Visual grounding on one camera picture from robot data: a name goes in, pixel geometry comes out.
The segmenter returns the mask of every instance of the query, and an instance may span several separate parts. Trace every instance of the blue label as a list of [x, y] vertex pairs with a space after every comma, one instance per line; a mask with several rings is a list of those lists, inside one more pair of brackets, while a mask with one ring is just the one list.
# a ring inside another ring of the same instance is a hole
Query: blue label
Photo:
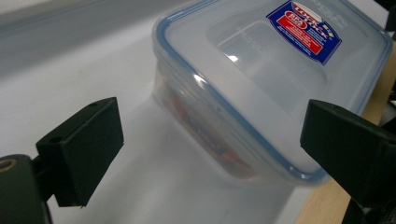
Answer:
[[311, 9], [293, 1], [283, 4], [267, 18], [289, 43], [322, 64], [329, 61], [342, 42], [329, 23]]

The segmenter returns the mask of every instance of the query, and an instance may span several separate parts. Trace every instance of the label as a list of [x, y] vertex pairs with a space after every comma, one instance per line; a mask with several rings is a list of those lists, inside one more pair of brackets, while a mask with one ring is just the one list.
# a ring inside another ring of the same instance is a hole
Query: label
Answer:
[[301, 53], [323, 65], [342, 42], [329, 23], [293, 1], [286, 2], [266, 18]]

